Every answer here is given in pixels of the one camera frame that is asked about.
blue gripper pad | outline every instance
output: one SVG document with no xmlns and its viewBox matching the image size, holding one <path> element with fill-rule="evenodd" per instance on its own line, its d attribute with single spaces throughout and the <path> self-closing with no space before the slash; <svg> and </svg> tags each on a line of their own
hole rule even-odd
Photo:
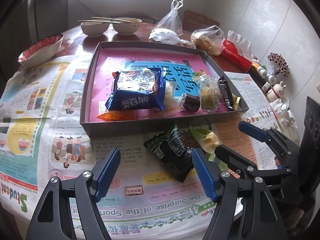
<svg viewBox="0 0 320 240">
<path fill-rule="evenodd" d="M 252 138 L 260 142 L 267 142 L 269 140 L 268 133 L 252 124 L 249 124 L 245 121 L 241 121 L 238 124 L 239 131 L 249 135 Z"/>
<path fill-rule="evenodd" d="M 119 167 L 121 153 L 118 148 L 112 148 L 92 178 L 92 188 L 95 194 L 92 196 L 95 202 L 105 197 L 110 188 L 113 177 Z"/>
<path fill-rule="evenodd" d="M 218 199 L 216 189 L 220 188 L 219 173 L 217 164 L 210 162 L 200 148 L 192 152 L 192 162 L 201 181 L 204 192 L 213 202 Z"/>
</svg>

tissue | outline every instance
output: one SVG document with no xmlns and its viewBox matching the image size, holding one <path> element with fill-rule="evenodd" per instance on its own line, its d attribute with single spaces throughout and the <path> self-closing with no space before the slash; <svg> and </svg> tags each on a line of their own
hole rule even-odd
<svg viewBox="0 0 320 240">
<path fill-rule="evenodd" d="M 252 64 L 251 42 L 238 33 L 229 31 L 223 45 L 225 48 L 221 55 L 246 73 Z"/>
</svg>

rabbit figurine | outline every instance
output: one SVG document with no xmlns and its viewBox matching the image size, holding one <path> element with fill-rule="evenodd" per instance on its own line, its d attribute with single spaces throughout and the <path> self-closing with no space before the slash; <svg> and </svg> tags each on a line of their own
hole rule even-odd
<svg viewBox="0 0 320 240">
<path fill-rule="evenodd" d="M 280 84 L 275 84 L 267 93 L 267 98 L 270 102 L 273 102 L 277 100 L 278 98 L 281 98 L 284 94 L 284 89 L 287 86 L 283 84 L 283 81 L 280 82 Z"/>
</svg>

white plastic bag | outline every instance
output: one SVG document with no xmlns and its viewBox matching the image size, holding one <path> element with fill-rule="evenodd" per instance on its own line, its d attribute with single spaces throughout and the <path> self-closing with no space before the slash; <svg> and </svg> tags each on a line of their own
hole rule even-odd
<svg viewBox="0 0 320 240">
<path fill-rule="evenodd" d="M 150 33 L 149 39 L 153 39 L 154 41 L 159 41 L 166 44 L 179 44 L 181 46 L 186 45 L 186 47 L 193 49 L 196 48 L 193 42 L 182 40 L 174 31 L 164 28 L 153 29 Z"/>
<path fill-rule="evenodd" d="M 216 25 L 194 31 L 190 39 L 196 44 L 198 49 L 210 55 L 219 56 L 224 49 L 224 34 Z"/>
<path fill-rule="evenodd" d="M 182 23 L 178 15 L 178 9 L 183 6 L 183 0 L 177 1 L 173 0 L 171 3 L 171 11 L 164 16 L 154 27 L 156 28 L 164 28 L 168 30 L 174 31 L 178 36 L 181 36 L 182 33 Z"/>
</svg>

bowl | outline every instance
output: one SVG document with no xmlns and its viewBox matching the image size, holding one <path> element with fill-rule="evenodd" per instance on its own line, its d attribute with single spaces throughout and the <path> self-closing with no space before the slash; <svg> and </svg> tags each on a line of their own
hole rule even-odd
<svg viewBox="0 0 320 240">
<path fill-rule="evenodd" d="M 82 22 L 81 29 L 90 38 L 99 37 L 109 28 L 110 23 Z"/>
<path fill-rule="evenodd" d="M 20 54 L 18 63 L 30 68 L 52 59 L 60 49 L 62 39 L 62 34 L 55 34 L 39 40 Z"/>
<path fill-rule="evenodd" d="M 136 18 L 116 18 L 115 20 L 125 20 L 131 23 L 120 23 L 120 24 L 113 24 L 114 30 L 123 36 L 129 36 L 138 31 L 142 20 Z"/>
</svg>

